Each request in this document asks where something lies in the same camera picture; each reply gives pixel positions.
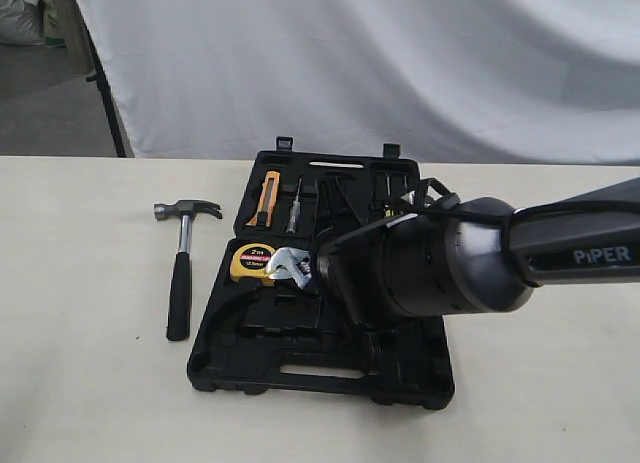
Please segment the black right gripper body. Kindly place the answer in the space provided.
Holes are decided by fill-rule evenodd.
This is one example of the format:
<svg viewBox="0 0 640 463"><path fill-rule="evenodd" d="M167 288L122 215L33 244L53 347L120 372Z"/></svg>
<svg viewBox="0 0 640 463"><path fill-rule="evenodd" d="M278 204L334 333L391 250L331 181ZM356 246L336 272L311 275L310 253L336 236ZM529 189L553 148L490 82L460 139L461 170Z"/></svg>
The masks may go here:
<svg viewBox="0 0 640 463"><path fill-rule="evenodd" d="M400 322L381 270L385 231L383 220L349 232L327 227L317 232L312 243L318 289L361 328L391 328Z"/></svg>

